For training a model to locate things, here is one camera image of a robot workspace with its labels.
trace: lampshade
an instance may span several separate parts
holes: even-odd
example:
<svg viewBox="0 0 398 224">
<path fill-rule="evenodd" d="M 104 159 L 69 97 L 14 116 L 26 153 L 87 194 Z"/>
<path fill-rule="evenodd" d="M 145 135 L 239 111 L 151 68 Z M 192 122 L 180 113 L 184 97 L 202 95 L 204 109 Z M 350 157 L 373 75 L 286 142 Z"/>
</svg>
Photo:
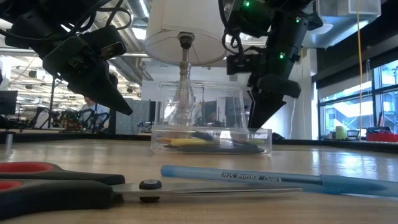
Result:
<svg viewBox="0 0 398 224">
<path fill-rule="evenodd" d="M 177 36 L 190 32 L 195 40 L 189 62 L 203 65 L 221 60 L 225 49 L 221 44 L 224 25 L 215 0 L 156 0 L 150 10 L 144 50 L 147 55 L 170 64 L 182 60 Z"/>
</svg>

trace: computer monitor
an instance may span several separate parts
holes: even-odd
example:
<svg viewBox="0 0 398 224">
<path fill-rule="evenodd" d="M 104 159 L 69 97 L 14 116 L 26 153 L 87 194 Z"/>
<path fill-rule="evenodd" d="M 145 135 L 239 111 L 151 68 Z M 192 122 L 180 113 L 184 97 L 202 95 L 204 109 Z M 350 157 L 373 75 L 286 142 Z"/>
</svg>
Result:
<svg viewBox="0 0 398 224">
<path fill-rule="evenodd" d="M 14 115 L 18 91 L 0 91 L 0 114 Z"/>
</svg>

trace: scissor blade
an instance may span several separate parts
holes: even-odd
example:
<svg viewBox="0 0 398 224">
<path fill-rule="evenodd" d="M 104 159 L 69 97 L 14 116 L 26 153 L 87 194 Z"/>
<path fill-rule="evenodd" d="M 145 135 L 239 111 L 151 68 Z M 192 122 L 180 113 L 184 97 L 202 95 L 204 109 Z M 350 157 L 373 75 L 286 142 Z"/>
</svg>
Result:
<svg viewBox="0 0 398 224">
<path fill-rule="evenodd" d="M 249 185 L 229 183 L 168 183 L 161 189 L 142 190 L 139 184 L 122 184 L 113 186 L 116 194 L 134 195 L 137 197 L 158 197 L 162 195 L 206 196 L 206 195 L 264 195 L 299 192 L 298 187 L 278 185 Z"/>
</svg>

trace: scissors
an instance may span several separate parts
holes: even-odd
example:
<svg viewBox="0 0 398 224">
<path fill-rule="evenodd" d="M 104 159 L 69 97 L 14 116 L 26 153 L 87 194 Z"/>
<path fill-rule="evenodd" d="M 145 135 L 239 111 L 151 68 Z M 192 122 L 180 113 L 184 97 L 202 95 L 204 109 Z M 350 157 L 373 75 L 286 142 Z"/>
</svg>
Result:
<svg viewBox="0 0 398 224">
<path fill-rule="evenodd" d="M 296 187 L 218 182 L 126 184 L 118 174 L 74 172 L 44 162 L 10 162 L 0 163 L 0 220 L 37 212 L 105 209 L 123 201 L 123 195 L 151 203 L 163 196 L 260 197 L 298 191 Z"/>
</svg>

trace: man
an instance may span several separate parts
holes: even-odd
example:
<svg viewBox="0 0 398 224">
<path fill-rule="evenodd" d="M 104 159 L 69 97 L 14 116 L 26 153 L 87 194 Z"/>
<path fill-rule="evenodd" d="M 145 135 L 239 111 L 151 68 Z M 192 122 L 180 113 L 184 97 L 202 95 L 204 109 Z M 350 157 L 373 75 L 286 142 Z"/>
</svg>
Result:
<svg viewBox="0 0 398 224">
<path fill-rule="evenodd" d="M 108 109 L 105 106 L 95 103 L 92 99 L 85 97 L 85 101 L 86 101 L 86 104 L 81 107 L 82 111 L 87 110 L 87 109 L 92 109 L 93 111 L 95 111 L 96 114 L 109 113 Z M 81 115 L 80 121 L 86 121 L 90 117 L 90 114 L 91 114 L 91 112 L 89 112 L 89 111 L 86 113 L 83 113 Z M 98 125 L 101 124 L 105 118 L 106 118 L 106 115 L 99 116 L 98 119 L 95 121 L 95 126 L 98 127 Z M 93 124 L 92 119 L 87 121 L 87 126 L 91 127 L 91 128 L 92 128 L 92 124 Z"/>
</svg>

